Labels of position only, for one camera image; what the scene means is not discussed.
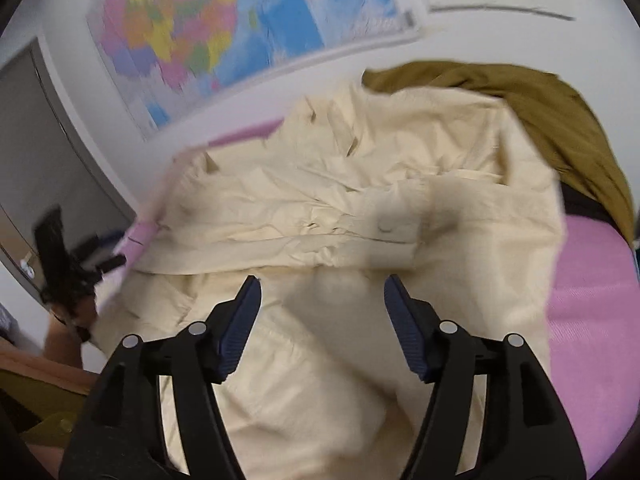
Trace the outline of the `person's left hand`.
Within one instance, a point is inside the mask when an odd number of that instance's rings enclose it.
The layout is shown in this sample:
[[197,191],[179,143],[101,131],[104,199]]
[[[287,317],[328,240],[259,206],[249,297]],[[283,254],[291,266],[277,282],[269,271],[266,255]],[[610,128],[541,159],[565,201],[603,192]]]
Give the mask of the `person's left hand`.
[[42,356],[52,362],[82,368],[80,332],[91,330],[98,318],[96,298],[87,296],[70,312],[62,304],[50,304],[50,321]]

